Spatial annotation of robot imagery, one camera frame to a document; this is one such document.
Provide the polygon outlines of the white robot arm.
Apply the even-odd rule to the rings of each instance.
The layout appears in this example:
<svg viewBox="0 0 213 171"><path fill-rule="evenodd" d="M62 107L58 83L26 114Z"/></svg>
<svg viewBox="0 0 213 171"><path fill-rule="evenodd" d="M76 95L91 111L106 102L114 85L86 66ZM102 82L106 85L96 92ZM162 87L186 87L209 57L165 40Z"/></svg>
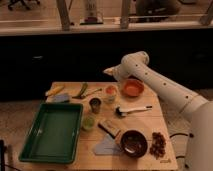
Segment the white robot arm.
<svg viewBox="0 0 213 171"><path fill-rule="evenodd" d="M155 72L148 63L149 55L139 51L123 56L118 65L103 72L118 82L134 76L174 105L190 122L184 171L213 171L213 101Z"/></svg>

